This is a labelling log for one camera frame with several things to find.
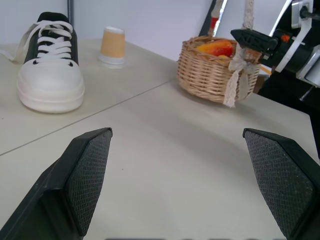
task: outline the white shoelace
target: white shoelace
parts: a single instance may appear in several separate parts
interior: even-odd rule
[[[12,62],[22,63],[24,61],[24,59],[22,59],[23,55],[25,55],[26,51],[29,48],[30,39],[38,30],[39,38],[37,43],[40,44],[42,42],[49,42],[52,44],[43,44],[38,47],[38,51],[42,52],[39,52],[37,54],[36,63],[57,61],[69,64],[71,58],[71,42],[65,41],[64,37],[67,37],[69,39],[72,38],[71,34],[73,32],[73,27],[70,23],[65,21],[43,20],[37,22],[36,24],[33,24],[29,28],[29,30],[23,35],[14,57],[9,52],[4,50],[0,50],[0,54],[6,56],[6,58]],[[61,37],[53,38],[48,36],[42,36],[42,32],[45,30],[60,35]]]

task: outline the white table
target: white table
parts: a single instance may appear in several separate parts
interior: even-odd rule
[[[149,81],[127,71],[132,82]],[[284,238],[257,186],[243,129],[292,138],[318,159],[306,114],[255,94],[229,109],[170,81],[1,155],[0,227],[74,137],[103,127],[114,134],[87,240]],[[5,138],[18,135],[1,136],[0,145]]]
[[[79,42],[85,99],[79,109],[67,114],[43,114],[25,108],[16,94],[21,66],[0,55],[0,155],[175,78],[174,61],[130,43],[126,44],[125,67],[108,69],[98,62],[100,46],[101,40]],[[14,53],[16,46],[0,48]]]

